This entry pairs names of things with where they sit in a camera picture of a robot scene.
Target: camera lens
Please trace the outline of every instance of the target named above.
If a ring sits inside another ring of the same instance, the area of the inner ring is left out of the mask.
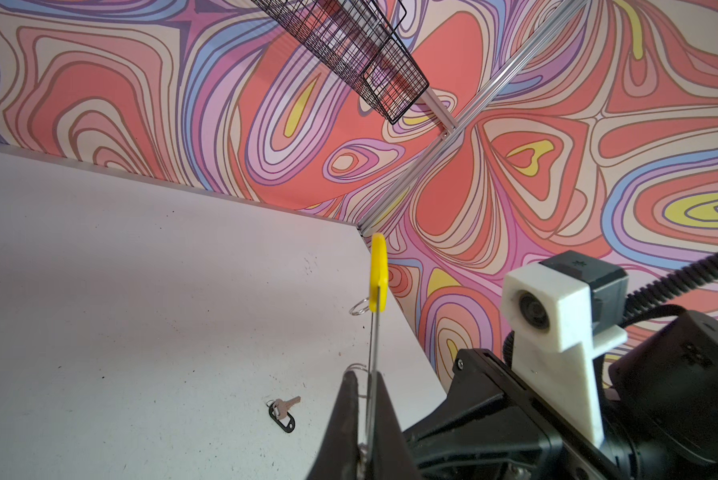
[[[522,293],[518,298],[518,309],[524,320],[539,330],[548,328],[548,314],[540,300],[529,292]]]

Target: metal frame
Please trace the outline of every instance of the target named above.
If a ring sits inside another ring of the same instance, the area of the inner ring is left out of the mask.
[[[471,100],[455,120],[456,126],[447,129],[425,149],[413,166],[407,168],[399,179],[386,190],[373,206],[358,220],[359,232],[362,236],[375,233],[378,223],[383,219],[396,199],[404,195],[441,155],[452,146],[452,143],[466,129],[466,126],[484,110],[498,93],[520,72],[527,63],[542,50],[572,20],[572,17],[583,8],[589,0],[565,0],[565,2],[535,30],[532,36],[522,45],[508,62],[503,65],[497,75]]]

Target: black wire mesh basket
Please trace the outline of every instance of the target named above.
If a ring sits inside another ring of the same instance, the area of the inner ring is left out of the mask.
[[[428,88],[373,0],[252,1],[392,124]]]

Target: wire basket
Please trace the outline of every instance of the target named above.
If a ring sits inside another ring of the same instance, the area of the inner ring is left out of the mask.
[[[392,124],[428,88],[373,0],[252,1]]]

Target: yellow shape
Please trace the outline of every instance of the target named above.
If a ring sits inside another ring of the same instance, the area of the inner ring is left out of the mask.
[[[300,123],[300,117],[303,116],[303,112],[308,104],[308,98],[310,98],[310,94],[314,91],[314,87],[316,86],[316,80],[317,78],[315,78],[313,82],[310,82],[306,89],[303,90],[303,93],[301,93],[297,98],[297,101],[295,101],[295,105],[292,106],[290,116],[287,117],[287,124],[284,126],[285,137],[289,138],[295,134],[297,125]]]
[[[372,267],[370,268],[370,310],[386,309],[388,296],[388,247],[383,234],[372,236]]]
[[[430,295],[444,286],[460,286],[460,283],[441,268],[433,269],[431,278],[428,280],[428,294]]]
[[[628,15],[628,20],[631,22],[631,36],[632,43],[634,44],[634,58],[637,60],[642,60],[642,57],[644,56],[644,46],[642,44],[642,21],[639,20],[639,15],[636,13],[636,10],[634,10],[631,5],[627,4],[625,0],[613,1],[618,4],[620,8],[625,10],[625,13]]]
[[[447,339],[447,348],[450,349],[450,356],[452,357],[452,361],[455,361],[455,357],[457,357],[457,345],[455,345],[455,342],[452,339]]]
[[[519,173],[524,174],[527,177],[535,177],[538,174],[538,170],[540,170],[538,160],[549,151],[553,151],[553,144],[550,140],[535,141],[530,144],[514,148],[508,152],[506,157],[512,157],[516,154],[520,154],[524,150],[532,150],[532,160],[530,160],[529,167],[519,168],[515,165],[513,167],[516,168]]]
[[[718,228],[718,192],[691,195],[672,201],[665,207],[665,218],[675,224],[700,228]]]

